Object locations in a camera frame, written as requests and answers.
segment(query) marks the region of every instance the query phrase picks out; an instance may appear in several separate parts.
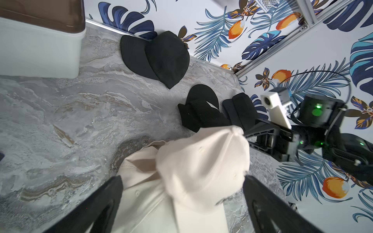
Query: wall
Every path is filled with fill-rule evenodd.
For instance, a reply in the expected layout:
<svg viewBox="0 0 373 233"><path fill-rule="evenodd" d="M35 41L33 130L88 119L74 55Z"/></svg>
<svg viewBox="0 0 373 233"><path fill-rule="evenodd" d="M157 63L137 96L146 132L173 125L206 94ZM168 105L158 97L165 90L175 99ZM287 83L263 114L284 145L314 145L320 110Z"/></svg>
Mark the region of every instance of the wall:
<svg viewBox="0 0 373 233"><path fill-rule="evenodd" d="M351 81L352 95L341 132L372 142L372 5L370 0L351 3L240 78L241 87L249 96L260 97L297 72L331 70L344 74ZM346 80L326 72L297 75L285 86L292 91L293 102L300 102L305 94L342 100L348 97ZM303 167L298 163L279 164L277 173L287 201L295 203L301 215L327 233L371 232L373 187L346 174L320 154L300 152Z"/></svg>
<svg viewBox="0 0 373 233"><path fill-rule="evenodd" d="M312 1L315 13L330 2ZM303 19L295 0L280 0L268 13L254 0L236 0L226 7L213 0L85 0L84 7L87 18L147 39L172 31L187 43L192 56L235 72L284 39Z"/></svg>

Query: brown lid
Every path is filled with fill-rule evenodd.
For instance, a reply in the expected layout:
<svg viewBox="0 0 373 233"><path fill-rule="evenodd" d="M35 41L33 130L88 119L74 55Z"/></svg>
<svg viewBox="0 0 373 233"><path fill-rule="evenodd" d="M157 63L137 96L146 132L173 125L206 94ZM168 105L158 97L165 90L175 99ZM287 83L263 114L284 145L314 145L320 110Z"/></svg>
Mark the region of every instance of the brown lid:
<svg viewBox="0 0 373 233"><path fill-rule="evenodd" d="M0 17L68 33L85 29L83 0L0 0Z"/></svg>

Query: white plastic bin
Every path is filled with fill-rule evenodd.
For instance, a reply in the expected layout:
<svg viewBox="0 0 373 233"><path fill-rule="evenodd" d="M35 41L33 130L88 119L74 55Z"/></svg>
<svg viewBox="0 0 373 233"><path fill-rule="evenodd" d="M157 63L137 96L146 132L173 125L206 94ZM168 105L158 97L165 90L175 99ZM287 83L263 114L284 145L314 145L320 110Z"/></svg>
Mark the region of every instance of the white plastic bin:
<svg viewBox="0 0 373 233"><path fill-rule="evenodd" d="M76 78L85 31L67 33L0 18L0 75Z"/></svg>

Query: marble tabletop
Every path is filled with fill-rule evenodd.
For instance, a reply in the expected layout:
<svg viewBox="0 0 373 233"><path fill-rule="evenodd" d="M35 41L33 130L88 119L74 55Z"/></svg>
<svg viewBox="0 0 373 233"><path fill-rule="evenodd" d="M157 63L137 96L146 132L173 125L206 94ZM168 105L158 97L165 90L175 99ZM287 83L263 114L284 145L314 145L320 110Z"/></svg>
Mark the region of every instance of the marble tabletop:
<svg viewBox="0 0 373 233"><path fill-rule="evenodd" d="M119 36L87 28L79 76L0 76L0 232L41 232L114 176L125 156L152 140L192 135L177 104L206 84L220 104L241 92L237 77L191 59L171 90L130 71ZM285 199L271 160L250 152L250 174ZM224 203L230 232L253 232L241 192Z"/></svg>

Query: plastic container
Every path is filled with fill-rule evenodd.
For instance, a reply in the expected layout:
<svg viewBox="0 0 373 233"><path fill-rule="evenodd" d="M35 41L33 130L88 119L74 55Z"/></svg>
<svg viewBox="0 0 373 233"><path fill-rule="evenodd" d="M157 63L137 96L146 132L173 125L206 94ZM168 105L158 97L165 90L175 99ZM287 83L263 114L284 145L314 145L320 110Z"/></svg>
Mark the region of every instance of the plastic container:
<svg viewBox="0 0 373 233"><path fill-rule="evenodd" d="M75 78L83 0L0 0L0 75Z"/></svg>
<svg viewBox="0 0 373 233"><path fill-rule="evenodd" d="M0 18L0 75L76 78L85 35Z"/></svg>

